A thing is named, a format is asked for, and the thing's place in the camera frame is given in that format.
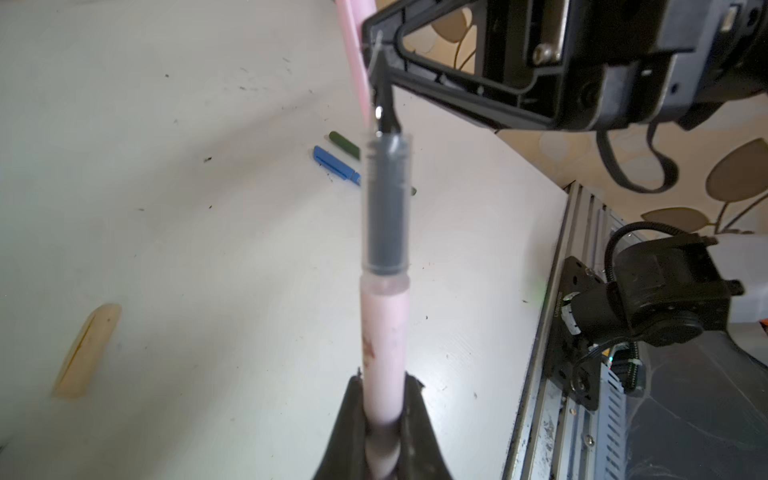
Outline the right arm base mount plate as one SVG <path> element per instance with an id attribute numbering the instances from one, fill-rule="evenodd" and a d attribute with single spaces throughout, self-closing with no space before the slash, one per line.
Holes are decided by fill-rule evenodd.
<path id="1" fill-rule="evenodd" d="M 583 357 L 618 332 L 608 286 L 574 256 L 563 262 L 555 290 L 543 375 L 577 404 L 595 411 L 600 395 L 600 357 Z"/>

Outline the blue pen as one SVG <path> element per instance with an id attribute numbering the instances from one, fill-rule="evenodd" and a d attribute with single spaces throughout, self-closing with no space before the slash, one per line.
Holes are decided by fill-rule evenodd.
<path id="1" fill-rule="evenodd" d="M 355 185 L 361 185 L 361 175 L 351 166 L 347 165 L 325 149 L 315 146 L 312 152 L 314 160 L 342 180 L 350 181 Z"/>

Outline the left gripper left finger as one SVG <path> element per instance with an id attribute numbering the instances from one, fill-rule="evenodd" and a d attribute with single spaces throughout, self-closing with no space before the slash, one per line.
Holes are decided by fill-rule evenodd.
<path id="1" fill-rule="evenodd" d="M 361 372 L 358 372 L 348 381 L 329 442 L 313 479 L 365 479 L 365 440 L 363 381 Z"/>

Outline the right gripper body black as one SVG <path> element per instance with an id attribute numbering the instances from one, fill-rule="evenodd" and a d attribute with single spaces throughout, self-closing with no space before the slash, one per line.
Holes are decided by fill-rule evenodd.
<path id="1" fill-rule="evenodd" d="M 764 1 L 575 1 L 557 127 L 676 122 L 767 91 Z"/>

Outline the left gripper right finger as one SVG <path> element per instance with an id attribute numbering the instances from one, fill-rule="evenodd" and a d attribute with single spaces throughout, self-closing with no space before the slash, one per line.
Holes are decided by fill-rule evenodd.
<path id="1" fill-rule="evenodd" d="M 452 475 L 440 451 L 422 397 L 423 387 L 416 377 L 406 374 L 400 419 L 401 452 L 398 460 L 398 478 L 451 480 Z"/>

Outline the pink pen cap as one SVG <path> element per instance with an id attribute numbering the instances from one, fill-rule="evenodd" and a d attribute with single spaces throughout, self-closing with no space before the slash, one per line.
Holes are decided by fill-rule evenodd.
<path id="1" fill-rule="evenodd" d="M 376 3 L 374 0 L 335 0 L 335 6 L 354 91 L 363 123 L 369 127 L 372 119 L 370 83 L 362 53 L 362 25 L 376 13 Z"/>

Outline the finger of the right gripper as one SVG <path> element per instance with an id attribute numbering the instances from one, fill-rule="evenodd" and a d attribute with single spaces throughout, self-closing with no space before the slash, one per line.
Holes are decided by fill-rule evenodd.
<path id="1" fill-rule="evenodd" d="M 362 25 L 367 64 L 492 130 L 551 130 L 565 83 L 564 1 L 396 1 Z"/>

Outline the pink clear pen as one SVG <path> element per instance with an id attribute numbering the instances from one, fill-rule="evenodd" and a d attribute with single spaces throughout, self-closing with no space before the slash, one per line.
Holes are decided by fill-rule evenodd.
<path id="1" fill-rule="evenodd" d="M 365 456 L 373 479 L 393 476 L 400 455 L 409 314 L 411 146 L 392 83 L 372 86 L 373 135 L 363 161 L 360 278 Z"/>

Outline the green pen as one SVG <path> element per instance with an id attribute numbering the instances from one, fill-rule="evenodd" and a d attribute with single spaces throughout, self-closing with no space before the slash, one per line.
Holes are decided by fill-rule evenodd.
<path id="1" fill-rule="evenodd" d="M 331 131 L 328 134 L 328 138 L 331 143 L 336 145 L 339 149 L 344 151 L 352 158 L 359 160 L 361 158 L 360 148 L 354 144 L 351 140 L 347 139 L 337 131 Z"/>

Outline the tan pen cap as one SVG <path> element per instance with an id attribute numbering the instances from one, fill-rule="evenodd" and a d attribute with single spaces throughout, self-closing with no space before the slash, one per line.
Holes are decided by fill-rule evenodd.
<path id="1" fill-rule="evenodd" d="M 121 316 L 122 307 L 116 303 L 103 304 L 91 312 L 63 361 L 54 382 L 54 397 L 77 399 L 87 393 Z"/>

